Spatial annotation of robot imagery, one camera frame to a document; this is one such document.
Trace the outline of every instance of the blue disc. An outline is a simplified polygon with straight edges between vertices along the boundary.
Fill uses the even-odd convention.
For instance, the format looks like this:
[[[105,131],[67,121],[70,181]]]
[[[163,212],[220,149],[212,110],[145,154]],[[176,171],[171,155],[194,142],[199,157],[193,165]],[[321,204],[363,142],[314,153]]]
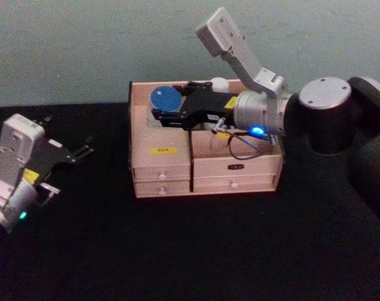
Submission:
[[[152,91],[150,98],[155,108],[165,112],[175,111],[182,104],[182,95],[170,86],[156,88]]]

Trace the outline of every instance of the black tablecloth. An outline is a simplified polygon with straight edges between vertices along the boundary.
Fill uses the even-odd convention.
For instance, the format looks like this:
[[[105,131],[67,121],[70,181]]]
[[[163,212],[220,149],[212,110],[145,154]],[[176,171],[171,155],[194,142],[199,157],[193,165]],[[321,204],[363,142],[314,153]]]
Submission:
[[[347,152],[285,139],[276,194],[135,199],[126,104],[0,108],[0,129],[15,112],[96,152],[0,241],[0,300],[380,300],[380,220]]]

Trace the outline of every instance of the light blue wall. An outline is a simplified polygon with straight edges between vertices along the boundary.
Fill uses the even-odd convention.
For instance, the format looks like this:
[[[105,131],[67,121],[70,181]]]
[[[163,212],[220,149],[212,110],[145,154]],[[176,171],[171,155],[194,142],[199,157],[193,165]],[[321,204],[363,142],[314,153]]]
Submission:
[[[380,0],[0,0],[0,106],[126,101],[129,81],[234,78],[195,29],[225,6],[291,90],[380,80]]]

